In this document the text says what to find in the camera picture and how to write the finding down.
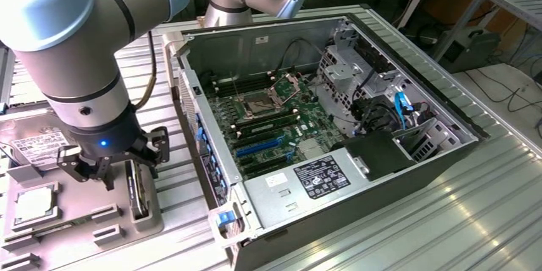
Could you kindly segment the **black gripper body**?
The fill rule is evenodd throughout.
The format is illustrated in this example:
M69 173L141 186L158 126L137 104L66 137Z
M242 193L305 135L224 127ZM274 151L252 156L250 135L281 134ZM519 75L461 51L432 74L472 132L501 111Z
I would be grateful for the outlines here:
M132 147L132 144L142 136L132 105L125 107L118 117L109 123L92 128L69 126L67 130L81 148L82 156L88 159L120 154Z

